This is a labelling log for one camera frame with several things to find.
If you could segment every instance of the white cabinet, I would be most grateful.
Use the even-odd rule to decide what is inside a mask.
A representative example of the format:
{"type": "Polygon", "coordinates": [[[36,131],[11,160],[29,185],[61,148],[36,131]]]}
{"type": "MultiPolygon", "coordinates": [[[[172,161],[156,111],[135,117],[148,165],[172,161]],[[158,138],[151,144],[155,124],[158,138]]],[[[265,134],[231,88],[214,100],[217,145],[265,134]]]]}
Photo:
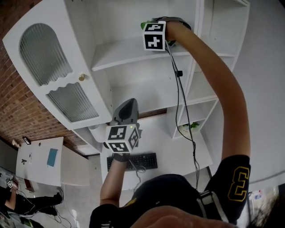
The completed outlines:
{"type": "MultiPolygon", "coordinates": [[[[139,113],[168,108],[165,124],[171,137],[178,136],[171,59],[167,52],[143,50],[142,22],[183,18],[232,70],[248,12],[246,0],[43,0],[13,26],[4,45],[42,104],[101,151],[88,126],[109,122],[113,110],[130,98],[137,99],[139,113]]],[[[200,130],[217,96],[183,47],[177,44],[171,52],[183,71],[189,114],[201,123],[200,130]]],[[[179,104],[177,121],[184,124],[182,99],[179,104]]]]}

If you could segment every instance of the blue card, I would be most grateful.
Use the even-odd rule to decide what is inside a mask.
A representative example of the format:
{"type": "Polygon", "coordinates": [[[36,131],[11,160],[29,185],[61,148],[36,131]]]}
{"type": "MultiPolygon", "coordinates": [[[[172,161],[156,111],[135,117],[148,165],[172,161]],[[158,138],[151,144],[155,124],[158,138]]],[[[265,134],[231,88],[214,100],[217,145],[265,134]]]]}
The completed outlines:
{"type": "Polygon", "coordinates": [[[55,161],[57,159],[57,152],[58,152],[57,149],[50,149],[49,150],[49,157],[48,157],[48,162],[47,162],[48,166],[54,167],[55,161]]]}

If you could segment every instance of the red brick wall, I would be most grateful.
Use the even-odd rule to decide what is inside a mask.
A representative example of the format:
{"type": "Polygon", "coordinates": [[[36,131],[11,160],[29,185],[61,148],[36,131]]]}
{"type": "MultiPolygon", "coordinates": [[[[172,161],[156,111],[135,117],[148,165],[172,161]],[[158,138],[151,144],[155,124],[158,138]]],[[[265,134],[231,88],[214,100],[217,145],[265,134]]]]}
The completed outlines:
{"type": "Polygon", "coordinates": [[[83,145],[38,101],[12,64],[2,39],[41,0],[0,0],[0,137],[12,143],[64,136],[67,146],[83,145]]]}

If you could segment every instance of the white desk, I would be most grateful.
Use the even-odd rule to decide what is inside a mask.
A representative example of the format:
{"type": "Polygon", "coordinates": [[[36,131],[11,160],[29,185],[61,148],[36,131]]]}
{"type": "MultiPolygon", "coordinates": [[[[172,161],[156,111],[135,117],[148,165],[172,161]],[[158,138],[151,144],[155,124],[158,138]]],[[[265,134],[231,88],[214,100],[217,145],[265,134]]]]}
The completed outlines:
{"type": "MultiPolygon", "coordinates": [[[[157,169],[147,170],[144,174],[139,173],[142,182],[163,174],[186,175],[195,172],[192,143],[183,137],[171,139],[165,121],[165,115],[138,121],[142,129],[142,137],[132,154],[155,152],[158,164],[157,169]]],[[[196,159],[200,169],[212,165],[212,159],[201,133],[194,133],[193,137],[196,142],[196,159]]],[[[100,154],[103,181],[108,173],[106,158],[111,155],[111,150],[105,147],[100,154]]],[[[135,171],[125,172],[123,190],[134,189],[137,183],[135,171]]]]}
{"type": "Polygon", "coordinates": [[[16,176],[54,186],[89,185],[89,161],[62,144],[63,137],[33,141],[31,145],[22,143],[16,176]],[[47,165],[51,148],[58,150],[54,167],[47,165]]]}

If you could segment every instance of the person in black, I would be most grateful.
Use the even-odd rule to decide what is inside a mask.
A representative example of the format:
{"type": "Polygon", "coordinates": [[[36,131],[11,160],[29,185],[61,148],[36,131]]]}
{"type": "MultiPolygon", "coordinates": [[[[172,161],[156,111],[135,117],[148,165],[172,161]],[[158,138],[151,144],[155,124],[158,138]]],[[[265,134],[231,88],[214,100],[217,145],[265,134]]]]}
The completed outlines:
{"type": "Polygon", "coordinates": [[[0,187],[0,207],[3,211],[11,211],[19,215],[33,215],[36,212],[46,213],[48,215],[57,215],[53,206],[62,202],[62,191],[53,197],[25,198],[16,193],[17,187],[0,187]]]}
{"type": "Polygon", "coordinates": [[[189,51],[220,100],[224,113],[222,161],[202,193],[183,176],[162,175],[143,183],[120,208],[128,158],[116,155],[101,188],[100,206],[91,214],[90,228],[231,228],[244,208],[250,137],[243,92],[225,63],[191,30],[170,21],[166,36],[189,51]]]}

